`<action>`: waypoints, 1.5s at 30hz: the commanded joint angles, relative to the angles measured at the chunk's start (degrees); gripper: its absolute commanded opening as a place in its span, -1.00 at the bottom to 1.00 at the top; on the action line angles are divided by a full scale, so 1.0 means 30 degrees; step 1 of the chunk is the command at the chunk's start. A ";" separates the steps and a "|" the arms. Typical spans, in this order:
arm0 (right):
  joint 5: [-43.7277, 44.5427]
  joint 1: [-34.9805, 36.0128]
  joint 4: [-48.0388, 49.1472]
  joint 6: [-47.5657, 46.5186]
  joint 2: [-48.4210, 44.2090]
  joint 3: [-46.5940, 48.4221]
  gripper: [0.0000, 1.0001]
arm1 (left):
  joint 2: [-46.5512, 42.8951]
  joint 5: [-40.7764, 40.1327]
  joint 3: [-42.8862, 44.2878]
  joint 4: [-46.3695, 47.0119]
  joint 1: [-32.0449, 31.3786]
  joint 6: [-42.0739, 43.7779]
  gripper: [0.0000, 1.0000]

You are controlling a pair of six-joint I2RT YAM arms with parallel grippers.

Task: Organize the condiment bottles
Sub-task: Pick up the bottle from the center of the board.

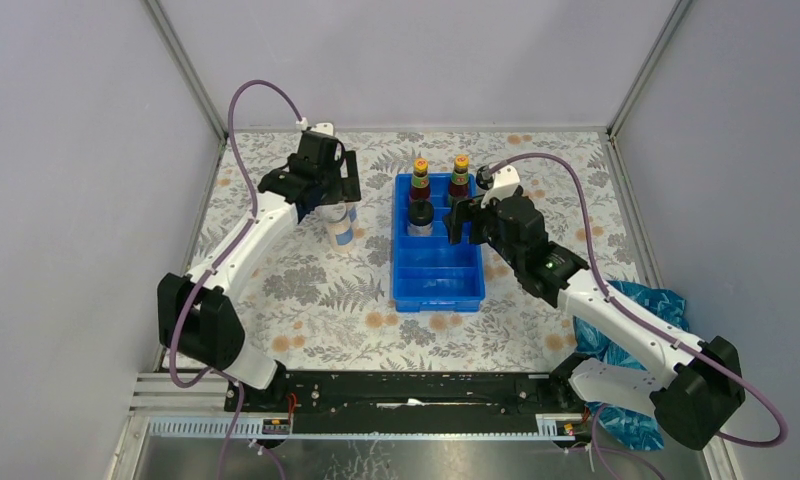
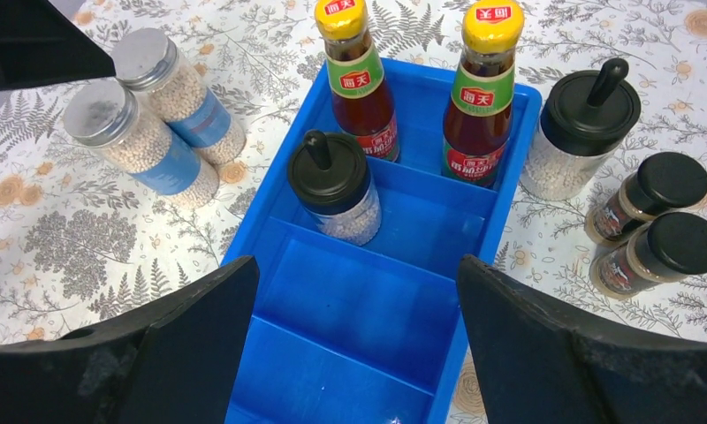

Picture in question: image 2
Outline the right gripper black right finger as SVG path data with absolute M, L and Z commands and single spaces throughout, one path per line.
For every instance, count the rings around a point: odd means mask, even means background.
M 464 256 L 457 292 L 492 423 L 707 423 L 707 343 L 620 324 Z

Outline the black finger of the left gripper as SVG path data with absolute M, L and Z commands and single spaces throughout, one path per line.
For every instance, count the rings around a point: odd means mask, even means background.
M 0 0 L 0 92 L 113 77 L 111 57 L 46 0 Z

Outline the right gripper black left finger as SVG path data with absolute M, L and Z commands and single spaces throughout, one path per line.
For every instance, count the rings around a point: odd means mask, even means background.
M 54 341 L 0 345 L 0 423 L 221 423 L 259 283 L 252 256 Z

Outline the silver lid jar white beads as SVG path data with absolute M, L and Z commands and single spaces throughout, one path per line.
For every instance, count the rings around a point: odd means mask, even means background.
M 115 80 L 78 91 L 65 108 L 63 126 L 80 145 L 179 207 L 199 208 L 218 191 L 214 167 Z

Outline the sauce bottle red label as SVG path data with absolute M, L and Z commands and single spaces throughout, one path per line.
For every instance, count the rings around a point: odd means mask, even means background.
M 462 23 L 463 48 L 443 120 L 441 173 L 491 186 L 513 119 L 516 45 L 524 12 L 515 1 L 478 1 Z

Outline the clear jar black knob lid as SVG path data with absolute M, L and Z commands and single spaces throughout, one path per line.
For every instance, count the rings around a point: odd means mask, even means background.
M 363 246 L 382 223 L 382 209 L 368 158 L 342 132 L 307 131 L 287 164 L 287 179 L 317 229 Z

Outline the yellow cap sauce bottle front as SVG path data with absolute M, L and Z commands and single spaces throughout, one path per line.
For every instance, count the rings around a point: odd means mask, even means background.
M 314 16 L 324 41 L 338 126 L 356 139 L 366 155 L 397 161 L 400 144 L 394 97 L 369 31 L 366 2 L 319 1 Z

